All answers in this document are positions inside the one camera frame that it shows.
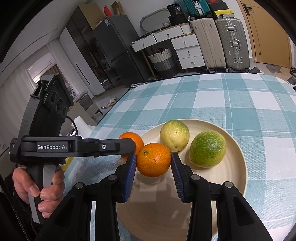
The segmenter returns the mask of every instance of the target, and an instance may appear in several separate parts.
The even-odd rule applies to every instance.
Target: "silver suitcase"
[[[215,22],[212,18],[201,18],[191,21],[198,40],[205,66],[209,68],[225,68],[224,52]]]
[[[216,20],[216,25],[229,72],[234,69],[248,72],[250,68],[249,49],[241,20],[220,18]]]

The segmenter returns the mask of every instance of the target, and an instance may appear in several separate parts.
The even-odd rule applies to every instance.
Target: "orange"
[[[126,132],[120,135],[119,139],[126,139],[126,138],[131,138],[135,144],[136,144],[136,148],[134,150],[134,153],[136,155],[138,155],[139,151],[144,147],[144,142],[142,140],[142,138],[133,132]],[[121,154],[122,158],[127,160],[129,154]]]
[[[170,167],[170,151],[159,143],[150,143],[138,153],[138,171],[146,177],[159,177]]]

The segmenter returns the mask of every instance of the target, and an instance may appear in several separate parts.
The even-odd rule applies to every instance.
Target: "teal and white tablecloth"
[[[143,134],[172,119],[201,119],[227,130],[247,162],[245,198],[274,241],[296,222],[296,92],[283,80],[258,74],[204,74],[141,85],[106,114],[91,137]],[[66,190],[114,173],[120,156],[75,158]],[[119,222],[122,241],[135,241]]]

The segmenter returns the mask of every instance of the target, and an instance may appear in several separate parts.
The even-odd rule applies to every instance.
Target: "plate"
[[[191,167],[194,174],[208,182],[222,184],[232,182],[245,195],[247,166],[241,148],[233,137],[210,122],[182,119],[190,132],[186,148],[178,154],[183,164]],[[159,134],[163,124],[158,125],[141,137],[144,144],[160,143]],[[191,163],[189,149],[192,140],[202,131],[214,130],[226,140],[226,154],[216,166],[204,169]],[[125,204],[117,204],[117,216],[125,228],[142,241],[186,240],[191,212],[191,203],[184,204],[178,198],[171,168],[162,176],[145,177],[136,170],[131,197]],[[212,201],[212,234],[217,233],[217,211]]]

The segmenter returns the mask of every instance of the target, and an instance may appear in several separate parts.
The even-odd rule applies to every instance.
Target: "lime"
[[[170,120],[160,130],[160,142],[171,152],[183,150],[189,142],[189,129],[179,120]]]
[[[219,164],[225,153],[225,138],[216,131],[203,131],[193,139],[189,158],[194,165],[209,168]]]

